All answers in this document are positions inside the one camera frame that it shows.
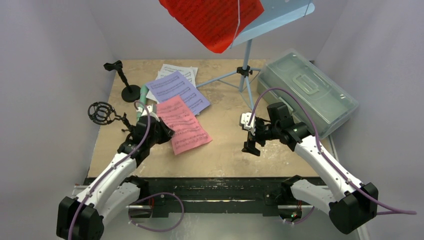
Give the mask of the black tripod mic stand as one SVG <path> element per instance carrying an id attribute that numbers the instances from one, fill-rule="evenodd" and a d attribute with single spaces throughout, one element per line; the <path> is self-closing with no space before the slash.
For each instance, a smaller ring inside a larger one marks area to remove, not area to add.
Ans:
<path id="1" fill-rule="evenodd" d="M 98 101 L 92 103 L 87 110 L 89 119 L 100 126 L 106 126 L 114 121 L 121 121 L 126 129 L 121 129 L 122 132 L 133 132 L 135 126 L 130 124 L 127 119 L 127 114 L 118 115 L 115 108 L 107 102 Z"/>

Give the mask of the white sheet music page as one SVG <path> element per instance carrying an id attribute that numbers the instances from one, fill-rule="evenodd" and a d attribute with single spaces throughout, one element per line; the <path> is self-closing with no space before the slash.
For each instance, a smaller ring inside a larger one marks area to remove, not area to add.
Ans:
<path id="1" fill-rule="evenodd" d="M 157 73 L 157 77 L 155 80 L 161 79 L 165 76 L 168 76 L 174 72 L 180 72 L 184 77 L 186 77 L 194 86 L 196 86 L 196 72 L 194 71 L 193 67 L 181 67 L 181 66 L 174 66 L 170 64 L 163 64 L 160 71 Z M 148 99 L 153 100 L 158 103 L 156 98 L 153 96 L 153 94 L 149 91 L 147 96 Z"/>

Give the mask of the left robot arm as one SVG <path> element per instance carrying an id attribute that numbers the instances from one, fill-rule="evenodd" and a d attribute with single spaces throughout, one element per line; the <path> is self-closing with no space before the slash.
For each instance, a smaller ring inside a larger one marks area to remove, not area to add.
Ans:
<path id="1" fill-rule="evenodd" d="M 153 146 L 170 141 L 174 134 L 155 114 L 141 116 L 107 168 L 77 196 L 66 196 L 59 203 L 56 235 L 65 240 L 99 240 L 123 208 L 133 202 L 146 203 L 149 191 L 142 180 L 127 177 Z"/>

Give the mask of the black round-base mic stand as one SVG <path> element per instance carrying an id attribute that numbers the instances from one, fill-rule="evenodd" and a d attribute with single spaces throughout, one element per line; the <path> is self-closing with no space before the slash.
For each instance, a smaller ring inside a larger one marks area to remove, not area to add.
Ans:
<path id="1" fill-rule="evenodd" d="M 118 76 L 125 85 L 125 87 L 121 91 L 121 97 L 125 102 L 131 103 L 140 99 L 141 88 L 138 85 L 129 84 L 128 79 L 124 74 L 123 63 L 121 60 L 117 60 L 114 63 L 106 62 L 103 67 L 109 72 L 116 71 L 118 73 Z"/>

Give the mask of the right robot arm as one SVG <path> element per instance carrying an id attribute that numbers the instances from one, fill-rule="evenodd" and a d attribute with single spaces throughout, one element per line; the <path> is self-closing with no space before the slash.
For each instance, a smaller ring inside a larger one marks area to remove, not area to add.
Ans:
<path id="1" fill-rule="evenodd" d="M 377 204 L 366 196 L 378 199 L 373 183 L 364 184 L 354 177 L 323 147 L 304 122 L 296 123 L 288 107 L 277 102 L 267 106 L 269 119 L 242 113 L 241 128 L 248 132 L 242 152 L 260 155 L 256 145 L 278 140 L 304 159 L 324 181 L 327 188 L 294 176 L 283 183 L 280 196 L 288 204 L 304 201 L 326 213 L 332 224 L 343 234 L 350 234 L 377 216 Z"/>

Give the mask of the red paper sheet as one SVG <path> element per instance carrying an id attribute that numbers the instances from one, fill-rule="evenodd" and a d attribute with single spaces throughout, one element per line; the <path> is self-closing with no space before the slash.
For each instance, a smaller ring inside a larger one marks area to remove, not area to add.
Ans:
<path id="1" fill-rule="evenodd" d="M 259 0 L 161 0 L 168 13 L 202 45 L 221 54 L 264 11 Z"/>

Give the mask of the teal toy microphone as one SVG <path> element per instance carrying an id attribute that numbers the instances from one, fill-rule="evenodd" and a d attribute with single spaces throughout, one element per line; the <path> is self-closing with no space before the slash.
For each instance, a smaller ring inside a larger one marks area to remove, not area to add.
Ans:
<path id="1" fill-rule="evenodd" d="M 147 94 L 148 94 L 148 92 L 149 92 L 149 89 L 147 88 L 147 86 L 146 85 L 143 85 L 141 87 L 141 89 L 140 89 L 140 98 L 139 98 L 139 101 L 141 103 L 143 103 L 144 105 L 147 104 Z M 139 108 L 140 108 L 139 105 L 136 105 L 135 108 L 136 108 L 136 120 L 138 121 L 140 119 L 140 117 L 142 116 L 142 113 L 143 113 L 143 110 L 144 109 L 141 108 L 141 110 L 139 110 Z"/>

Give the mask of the pink sheet music page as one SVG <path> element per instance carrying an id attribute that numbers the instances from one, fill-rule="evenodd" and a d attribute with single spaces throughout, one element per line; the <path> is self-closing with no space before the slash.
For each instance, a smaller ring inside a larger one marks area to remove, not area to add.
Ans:
<path id="1" fill-rule="evenodd" d="M 171 137 L 175 155 L 192 150 L 212 141 L 199 121 L 180 96 L 174 96 L 156 105 L 157 115 L 174 131 Z"/>

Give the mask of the lavender sheet music page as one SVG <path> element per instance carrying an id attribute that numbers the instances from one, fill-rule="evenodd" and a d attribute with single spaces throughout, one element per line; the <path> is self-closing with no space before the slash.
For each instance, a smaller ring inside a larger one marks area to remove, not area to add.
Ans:
<path id="1" fill-rule="evenodd" d="M 158 103 L 180 96 L 195 115 L 211 105 L 206 97 L 179 71 L 150 81 L 146 84 L 146 87 Z"/>

